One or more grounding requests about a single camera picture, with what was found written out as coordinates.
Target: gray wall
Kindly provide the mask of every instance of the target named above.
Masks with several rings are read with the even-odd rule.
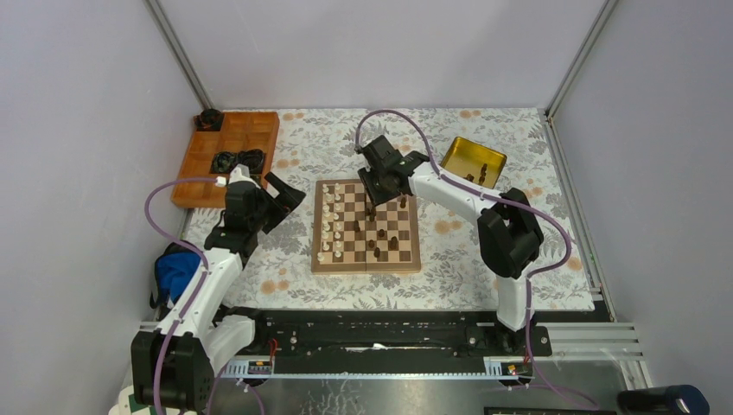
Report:
[[[733,3],[621,2],[557,127],[654,380],[733,407]]]
[[[201,109],[139,0],[5,2],[0,56],[0,413],[107,413]]]
[[[163,0],[215,106],[546,106],[602,0]]]

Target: chessboard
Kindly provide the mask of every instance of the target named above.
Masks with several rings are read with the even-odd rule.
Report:
[[[320,180],[314,211],[313,273],[420,271],[414,196],[374,207],[359,179]]]

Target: wooden chessboard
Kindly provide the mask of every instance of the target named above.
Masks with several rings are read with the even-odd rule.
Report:
[[[340,201],[327,201],[323,193],[323,185],[328,193],[339,194]],[[400,207],[400,198],[404,197],[406,206]],[[324,218],[323,206],[328,206],[331,215]],[[372,207],[364,185],[359,179],[353,180],[320,180],[316,183],[316,217],[313,228],[313,253],[311,270],[315,274],[348,274],[365,272],[396,272],[412,273],[420,271],[420,242],[417,234],[417,203],[414,196],[400,196],[397,199],[383,203],[376,207],[374,221],[367,217],[366,211]],[[330,230],[326,231],[326,238],[322,234],[323,222],[326,221]],[[390,239],[398,239],[397,246],[390,249]],[[334,255],[335,242],[342,243],[341,256]],[[374,248],[369,247],[369,241],[374,241],[374,248],[379,248],[379,256],[375,256]],[[329,245],[324,250],[323,242]]]

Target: table surface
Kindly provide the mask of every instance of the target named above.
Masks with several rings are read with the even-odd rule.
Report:
[[[440,159],[457,136],[507,154],[496,188],[522,189],[530,203],[552,216],[573,236],[566,199],[559,185],[536,109],[404,110],[420,125]],[[433,202],[418,199],[422,271],[410,275],[316,276],[310,271],[316,181],[356,178],[366,166],[354,153],[354,129],[367,110],[278,110],[280,130],[272,172],[307,193],[302,205],[269,235],[227,292],[224,304],[291,309],[495,310],[495,275],[483,264],[473,224]],[[404,153],[424,152],[419,135],[393,115],[371,118],[363,143],[384,134]],[[184,237],[202,247],[219,219],[219,209],[195,209]],[[540,221],[545,243],[530,268],[557,262],[564,243]],[[533,280],[538,310],[593,310],[588,279],[577,245],[570,261]]]
[[[538,365],[554,385],[580,390],[601,409],[618,411],[615,396],[626,387],[614,362],[547,361]],[[270,415],[483,415],[486,406],[575,409],[553,392],[508,392],[499,382],[488,380],[268,380],[257,390]],[[245,393],[243,386],[227,379],[217,387],[212,413],[256,414],[259,409],[252,393]]]

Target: blue cloth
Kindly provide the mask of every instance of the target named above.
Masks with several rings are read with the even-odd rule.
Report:
[[[193,252],[171,253],[156,262],[156,275],[160,291],[158,302],[170,299],[175,303],[194,277],[201,259]]]

